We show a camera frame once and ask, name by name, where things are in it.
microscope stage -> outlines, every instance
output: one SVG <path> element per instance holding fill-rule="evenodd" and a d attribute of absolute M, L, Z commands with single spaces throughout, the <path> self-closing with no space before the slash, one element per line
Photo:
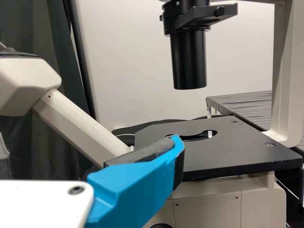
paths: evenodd
<path fill-rule="evenodd" d="M 214 136 L 202 139 L 202 132 Z M 135 135 L 135 149 L 178 134 L 185 142 L 183 181 L 301 168 L 302 156 L 233 116 L 151 125 Z"/>

black mount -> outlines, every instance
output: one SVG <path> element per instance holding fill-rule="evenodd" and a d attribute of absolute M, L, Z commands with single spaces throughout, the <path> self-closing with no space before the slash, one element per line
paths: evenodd
<path fill-rule="evenodd" d="M 211 25 L 238 14 L 238 4 L 210 5 L 210 0 L 171 0 L 162 6 L 160 20 L 165 35 L 209 29 Z"/>
<path fill-rule="evenodd" d="M 205 30 L 238 14 L 238 4 L 210 5 L 210 0 L 171 0 L 162 6 L 165 35 L 171 38 L 174 88 L 207 85 Z"/>

